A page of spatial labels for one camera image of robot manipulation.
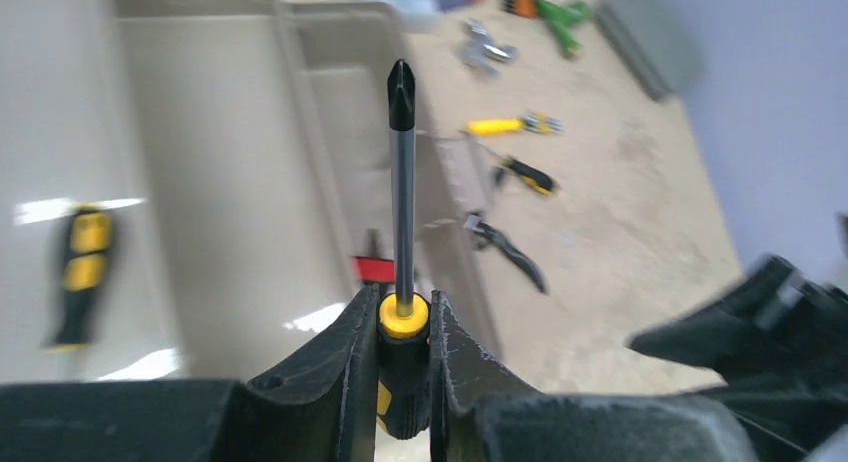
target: orange object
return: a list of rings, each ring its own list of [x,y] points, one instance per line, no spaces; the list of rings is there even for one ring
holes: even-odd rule
[[[535,19],[539,16],[536,0],[504,0],[504,10],[521,17]]]

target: blue-gray wall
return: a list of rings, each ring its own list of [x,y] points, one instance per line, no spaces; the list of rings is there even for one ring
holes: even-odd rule
[[[848,0],[668,0],[706,57],[684,94],[743,264],[811,276],[841,257],[848,209]]]

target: yellow handle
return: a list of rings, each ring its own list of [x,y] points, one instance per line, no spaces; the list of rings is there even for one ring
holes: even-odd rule
[[[521,119],[475,120],[468,123],[468,131],[476,135],[495,135],[521,130],[524,130],[524,122]]]

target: yellow and black screwdriver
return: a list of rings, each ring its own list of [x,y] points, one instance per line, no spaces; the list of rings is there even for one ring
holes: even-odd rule
[[[430,308],[414,291],[415,78],[403,60],[387,81],[392,153],[395,293],[380,303],[377,423],[410,439],[430,423]]]
[[[60,376],[77,377],[77,352],[91,342],[90,321],[112,261],[115,221],[94,205],[77,206],[60,233],[59,309],[61,319],[48,342],[63,355]]]
[[[531,167],[511,155],[501,154],[479,139],[477,139],[477,143],[501,161],[494,175],[495,187],[500,186],[507,172],[512,172],[524,182],[524,185],[544,196],[550,197],[554,195],[559,188],[557,183],[554,182],[554,179],[541,170]]]

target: screwdriver tip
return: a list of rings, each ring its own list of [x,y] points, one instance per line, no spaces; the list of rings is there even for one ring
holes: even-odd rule
[[[398,59],[386,81],[389,96],[389,127],[407,131],[415,128],[415,76],[403,59]]]

